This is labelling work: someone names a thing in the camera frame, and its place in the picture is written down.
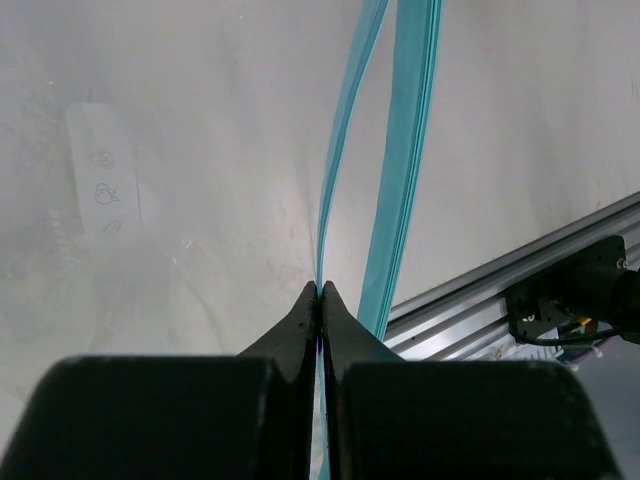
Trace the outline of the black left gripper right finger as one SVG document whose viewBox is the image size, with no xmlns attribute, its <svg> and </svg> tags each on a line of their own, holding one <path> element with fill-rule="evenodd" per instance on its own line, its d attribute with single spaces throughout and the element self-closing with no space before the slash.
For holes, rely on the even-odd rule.
<svg viewBox="0 0 640 480">
<path fill-rule="evenodd" d="M 406 361 L 321 300 L 334 479 L 618 479 L 574 375 L 549 361 Z"/>
</svg>

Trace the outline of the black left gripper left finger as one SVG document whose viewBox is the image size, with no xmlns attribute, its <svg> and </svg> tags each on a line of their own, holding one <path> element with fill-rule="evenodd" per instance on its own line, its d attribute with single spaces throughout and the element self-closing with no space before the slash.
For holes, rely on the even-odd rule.
<svg viewBox="0 0 640 480">
<path fill-rule="evenodd" d="M 317 295 L 235 356 L 76 356 L 39 381 L 5 479 L 305 479 Z"/>
</svg>

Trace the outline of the clear zip bag teal zipper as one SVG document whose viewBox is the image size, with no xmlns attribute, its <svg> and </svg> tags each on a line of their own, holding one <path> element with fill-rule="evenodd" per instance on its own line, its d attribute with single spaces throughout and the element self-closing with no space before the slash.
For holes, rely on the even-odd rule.
<svg viewBox="0 0 640 480">
<path fill-rule="evenodd" d="M 317 295 L 402 303 L 639 195 L 635 1 L 5 1 L 1 461 L 76 356 L 235 356 Z M 593 352 L 513 339 L 500 356 Z"/>
</svg>

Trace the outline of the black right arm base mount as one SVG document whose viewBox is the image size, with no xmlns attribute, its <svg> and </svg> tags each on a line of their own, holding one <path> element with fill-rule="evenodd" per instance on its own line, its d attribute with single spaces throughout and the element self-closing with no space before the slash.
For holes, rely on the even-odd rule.
<svg viewBox="0 0 640 480">
<path fill-rule="evenodd" d="M 639 343 L 639 273 L 625 266 L 620 235 L 606 237 L 506 290 L 510 335 L 568 346 L 619 336 Z"/>
</svg>

